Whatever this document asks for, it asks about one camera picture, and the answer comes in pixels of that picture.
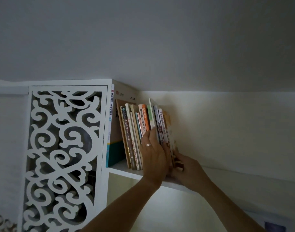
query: gray ceiling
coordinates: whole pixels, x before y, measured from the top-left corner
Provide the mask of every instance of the gray ceiling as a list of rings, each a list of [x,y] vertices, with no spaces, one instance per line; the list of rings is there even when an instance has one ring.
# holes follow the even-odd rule
[[[295,91],[295,0],[0,0],[0,79]]]

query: white shelf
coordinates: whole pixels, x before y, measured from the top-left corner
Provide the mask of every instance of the white shelf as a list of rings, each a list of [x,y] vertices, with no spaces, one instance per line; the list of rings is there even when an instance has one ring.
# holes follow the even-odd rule
[[[143,176],[143,171],[128,169],[126,160],[108,169],[110,173],[132,179],[139,180]],[[203,169],[211,180],[242,209],[295,218],[295,182],[206,167]],[[169,177],[162,186],[196,194]]]
[[[108,168],[110,173],[125,176],[132,179],[140,180],[143,176],[142,170],[132,170],[127,167],[126,160],[122,160],[119,163],[113,165],[112,167]],[[186,191],[193,194],[196,194],[196,192],[193,192],[183,185],[181,185],[176,179],[171,177],[166,177],[166,179],[161,184],[164,187],[169,187],[172,189],[176,189],[179,191]]]

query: hand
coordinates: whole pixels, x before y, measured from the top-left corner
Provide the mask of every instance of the hand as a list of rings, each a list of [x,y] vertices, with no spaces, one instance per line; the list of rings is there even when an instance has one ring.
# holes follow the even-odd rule
[[[184,163],[184,171],[173,169],[171,176],[178,179],[188,189],[196,191],[204,197],[211,186],[213,186],[213,182],[209,179],[199,162],[177,151],[174,151],[174,155]]]
[[[139,146],[143,158],[143,180],[157,190],[169,171],[171,163],[170,149],[163,143],[161,146],[156,137],[156,128],[147,131]]]

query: orange book cover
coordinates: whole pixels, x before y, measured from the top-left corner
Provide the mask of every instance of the orange book cover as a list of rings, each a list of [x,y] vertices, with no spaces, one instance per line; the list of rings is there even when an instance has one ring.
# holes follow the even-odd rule
[[[149,131],[150,130],[150,120],[147,115],[148,114],[147,113],[147,106],[145,104],[142,104],[142,110],[143,110],[143,116],[144,116],[146,130]]]

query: cabinet door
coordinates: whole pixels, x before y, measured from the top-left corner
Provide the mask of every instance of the cabinet door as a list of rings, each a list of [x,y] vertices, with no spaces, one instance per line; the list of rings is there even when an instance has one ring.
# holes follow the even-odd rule
[[[76,231],[95,216],[106,86],[31,87],[18,231]]]

